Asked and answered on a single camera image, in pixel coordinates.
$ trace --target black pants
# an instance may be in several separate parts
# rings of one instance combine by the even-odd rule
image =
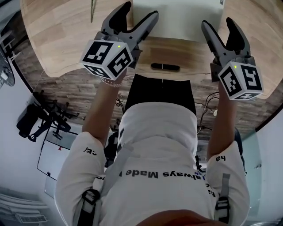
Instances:
[[[131,106],[146,102],[166,102],[181,105],[196,115],[190,81],[177,82],[135,75],[125,106],[125,112]]]

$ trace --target white cube with black markers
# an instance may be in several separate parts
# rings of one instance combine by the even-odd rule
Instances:
[[[80,59],[90,73],[111,80],[116,80],[132,62],[126,43],[105,40],[90,40]]]
[[[257,66],[231,61],[218,76],[230,100],[250,100],[264,92]]]

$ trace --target wood plank flooring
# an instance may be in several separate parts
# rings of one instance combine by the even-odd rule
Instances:
[[[9,26],[19,31],[24,30],[23,21],[19,14],[14,18]],[[29,41],[21,44],[16,51],[21,51],[21,54],[16,58],[16,62],[24,77],[35,91],[44,90],[44,95],[49,100],[57,99],[59,103],[65,104],[69,102],[69,109],[73,112],[79,112],[80,115],[71,122],[83,124],[83,119],[86,116],[91,103],[96,94],[96,89],[100,83],[99,78],[89,74],[85,69],[79,69],[68,72],[59,78],[50,78],[43,71]],[[133,81],[130,71],[130,77],[126,77],[119,94],[123,97],[123,105],[126,104],[127,96]],[[209,80],[202,80],[200,82],[191,81],[192,91],[195,97],[198,122],[203,112],[203,105],[208,95],[218,91],[217,84],[211,83]],[[241,135],[245,137],[265,121],[271,114],[278,109],[283,102],[283,81],[276,88],[274,93],[266,100],[254,99],[251,101],[240,102],[238,105],[237,114],[237,128]],[[212,100],[209,107],[212,110],[217,108],[218,100]],[[117,122],[121,120],[121,108],[115,107],[111,127],[117,129]],[[213,111],[209,110],[203,118],[203,126],[212,128],[214,121]],[[208,140],[210,137],[210,130],[203,130],[199,133],[199,140]]]

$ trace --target curved wooden desk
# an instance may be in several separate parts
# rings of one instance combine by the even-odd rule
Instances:
[[[90,0],[21,0],[25,27],[32,47],[45,72],[59,77],[82,68],[78,64],[88,40],[100,30],[104,18],[127,0],[97,0],[93,23],[90,23]],[[260,66],[266,99],[283,78],[283,30],[273,17],[252,1],[226,0],[219,35],[229,35],[226,17],[233,18],[248,37],[252,55]],[[136,70],[153,78],[171,80],[210,79],[210,62],[214,56],[205,44],[178,39],[150,38],[141,45],[143,53]],[[151,69],[152,63],[173,64],[179,72]]]

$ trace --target shirt sleeve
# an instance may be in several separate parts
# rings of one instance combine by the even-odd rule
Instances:
[[[55,190],[55,203],[66,225],[72,226],[82,194],[92,187],[96,176],[104,173],[105,162],[101,142],[88,132],[79,134],[62,166]]]
[[[219,194],[222,190],[223,174],[229,179],[229,225],[241,226],[249,213],[249,191],[245,179],[245,170],[237,142],[233,142],[225,151],[210,158],[207,164],[206,179]]]

